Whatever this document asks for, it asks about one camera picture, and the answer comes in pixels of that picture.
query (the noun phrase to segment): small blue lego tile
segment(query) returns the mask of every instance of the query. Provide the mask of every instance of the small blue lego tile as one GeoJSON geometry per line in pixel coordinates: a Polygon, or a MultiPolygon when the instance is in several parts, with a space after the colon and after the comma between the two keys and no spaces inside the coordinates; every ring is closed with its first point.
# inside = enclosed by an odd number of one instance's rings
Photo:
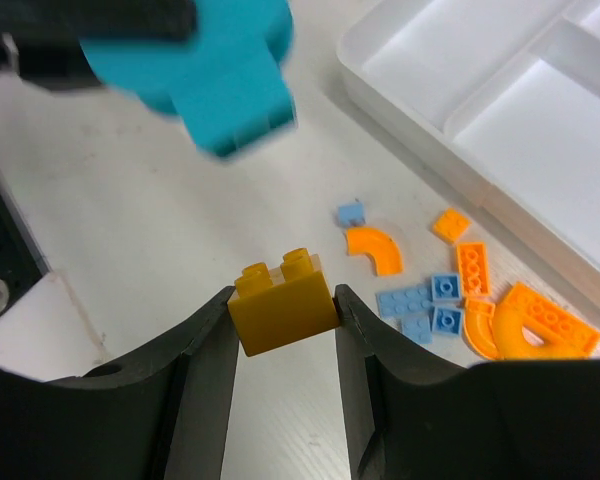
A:
{"type": "Polygon", "coordinates": [[[403,318],[400,321],[400,325],[402,327],[402,334],[409,340],[420,345],[433,342],[431,322],[427,315],[403,318]]]}
{"type": "Polygon", "coordinates": [[[378,292],[376,300],[382,318],[425,312],[433,306],[431,287],[427,285],[378,292]]]}
{"type": "Polygon", "coordinates": [[[458,336],[462,331],[464,310],[454,307],[435,307],[433,309],[433,332],[458,336]]]}
{"type": "Polygon", "coordinates": [[[434,302],[462,300],[462,280],[459,273],[437,273],[431,276],[431,294],[434,302]]]}
{"type": "Polygon", "coordinates": [[[338,207],[338,221],[345,228],[364,225],[364,206],[356,202],[338,207]]]}

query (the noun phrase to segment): light blue lego brick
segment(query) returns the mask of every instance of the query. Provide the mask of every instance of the light blue lego brick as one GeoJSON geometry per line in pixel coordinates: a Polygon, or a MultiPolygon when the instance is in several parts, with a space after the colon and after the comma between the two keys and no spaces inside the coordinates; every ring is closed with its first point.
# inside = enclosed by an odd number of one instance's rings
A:
{"type": "Polygon", "coordinates": [[[338,207],[338,221],[345,228],[364,225],[364,206],[355,202],[338,207]]]}
{"type": "Polygon", "coordinates": [[[455,307],[435,307],[433,309],[433,332],[458,336],[462,331],[464,310],[455,307]]]}
{"type": "Polygon", "coordinates": [[[428,285],[378,292],[376,300],[382,318],[425,312],[433,306],[431,287],[428,285]]]}
{"type": "Polygon", "coordinates": [[[181,116],[201,149],[226,156],[294,118],[279,70],[293,21],[286,0],[195,5],[198,28],[185,42],[80,43],[103,83],[136,94],[153,110],[181,116]]]}
{"type": "Polygon", "coordinates": [[[431,276],[431,294],[434,302],[462,300],[462,280],[459,273],[437,273],[431,276]]]}
{"type": "Polygon", "coordinates": [[[427,315],[403,318],[400,320],[400,325],[402,327],[402,334],[409,340],[420,345],[433,342],[431,321],[427,315]]]}

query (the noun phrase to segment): orange arch lego piece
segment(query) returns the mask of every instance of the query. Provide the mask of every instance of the orange arch lego piece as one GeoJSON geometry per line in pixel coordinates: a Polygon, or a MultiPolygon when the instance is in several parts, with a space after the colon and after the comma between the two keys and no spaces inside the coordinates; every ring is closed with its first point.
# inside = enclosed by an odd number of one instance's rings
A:
{"type": "Polygon", "coordinates": [[[377,228],[354,227],[347,230],[349,255],[369,255],[376,266],[376,275],[401,273],[402,255],[393,239],[377,228]]]}
{"type": "Polygon", "coordinates": [[[502,304],[496,308],[492,321],[493,340],[502,358],[506,360],[531,359],[575,359],[586,355],[566,344],[556,333],[549,329],[533,329],[544,344],[536,347],[524,338],[522,328],[528,325],[523,313],[509,305],[502,304]]]}
{"type": "Polygon", "coordinates": [[[501,358],[491,330],[495,307],[491,302],[472,298],[468,298],[465,304],[464,335],[469,345],[489,360],[501,358]]]}

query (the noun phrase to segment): lego brick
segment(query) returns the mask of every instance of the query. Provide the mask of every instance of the lego brick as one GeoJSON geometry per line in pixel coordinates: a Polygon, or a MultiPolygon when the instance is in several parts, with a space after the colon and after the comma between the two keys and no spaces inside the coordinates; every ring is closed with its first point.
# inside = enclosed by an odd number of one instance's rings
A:
{"type": "Polygon", "coordinates": [[[378,312],[382,318],[401,317],[410,313],[425,312],[433,306],[431,287],[415,287],[387,290],[376,293],[378,312]]]}
{"type": "Polygon", "coordinates": [[[462,280],[458,273],[436,273],[431,276],[431,294],[434,302],[462,300],[462,280]]]}
{"type": "Polygon", "coordinates": [[[554,331],[531,321],[522,310],[504,302],[496,307],[491,331],[498,354],[505,360],[566,360],[588,356],[554,331]],[[542,344],[530,344],[524,336],[525,329],[540,337],[542,344]]]}
{"type": "Polygon", "coordinates": [[[444,335],[460,335],[464,310],[455,307],[435,307],[433,309],[433,332],[444,335]]]}
{"type": "Polygon", "coordinates": [[[464,334],[473,350],[488,360],[500,358],[493,339],[491,321],[496,306],[491,302],[467,298],[464,315],[464,334]]]}
{"type": "Polygon", "coordinates": [[[291,251],[280,268],[258,263],[243,270],[229,313],[247,356],[338,327],[340,320],[317,255],[291,251]]]}
{"type": "Polygon", "coordinates": [[[514,285],[502,303],[522,312],[532,332],[544,336],[548,330],[586,356],[600,341],[599,331],[522,283],[514,285]]]}
{"type": "Polygon", "coordinates": [[[182,117],[199,148],[225,157],[294,118],[280,71],[293,20],[285,0],[191,3],[198,29],[183,42],[80,43],[100,81],[182,117]]]}
{"type": "Polygon", "coordinates": [[[345,228],[361,227],[365,223],[364,205],[360,202],[341,205],[338,207],[338,222],[345,228]]]}
{"type": "Polygon", "coordinates": [[[431,321],[427,315],[403,318],[400,320],[400,326],[402,334],[415,343],[426,345],[433,342],[433,336],[431,335],[431,321]]]}
{"type": "Polygon", "coordinates": [[[453,245],[467,231],[471,221],[453,208],[447,209],[433,225],[442,240],[453,245]]]}
{"type": "Polygon", "coordinates": [[[456,247],[458,271],[465,297],[491,295],[487,246],[482,242],[461,243],[456,247]]]}
{"type": "Polygon", "coordinates": [[[369,255],[376,266],[376,275],[401,273],[402,254],[396,242],[386,233],[371,227],[353,227],[347,230],[349,255],[369,255]]]}

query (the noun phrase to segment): plastic tray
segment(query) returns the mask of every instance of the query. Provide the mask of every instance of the plastic tray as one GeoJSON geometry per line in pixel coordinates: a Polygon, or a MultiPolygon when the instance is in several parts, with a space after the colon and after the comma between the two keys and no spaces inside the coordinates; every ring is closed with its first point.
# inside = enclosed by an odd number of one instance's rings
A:
{"type": "Polygon", "coordinates": [[[600,306],[600,0],[384,0],[351,98],[600,306]]]}

